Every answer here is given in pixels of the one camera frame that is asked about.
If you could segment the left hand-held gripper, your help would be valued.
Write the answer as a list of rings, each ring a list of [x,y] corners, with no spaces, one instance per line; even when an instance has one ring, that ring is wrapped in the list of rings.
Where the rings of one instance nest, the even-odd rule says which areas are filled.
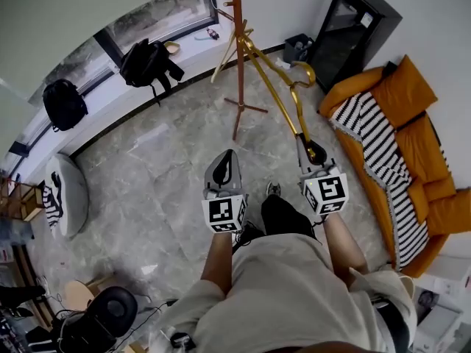
[[[204,176],[202,209],[206,226],[214,233],[241,232],[247,211],[247,194],[242,185],[238,156],[232,149],[228,154],[228,162],[225,151],[219,154]]]

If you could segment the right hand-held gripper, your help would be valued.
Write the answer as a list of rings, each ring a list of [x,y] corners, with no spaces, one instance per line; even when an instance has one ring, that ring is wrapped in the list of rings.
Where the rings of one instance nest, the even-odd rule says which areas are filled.
[[[296,134],[297,156],[302,176],[302,195],[316,216],[326,216],[341,211],[349,200],[347,175],[340,172],[335,162],[324,164],[327,152],[318,143],[311,141],[314,159],[311,165],[304,134]]]

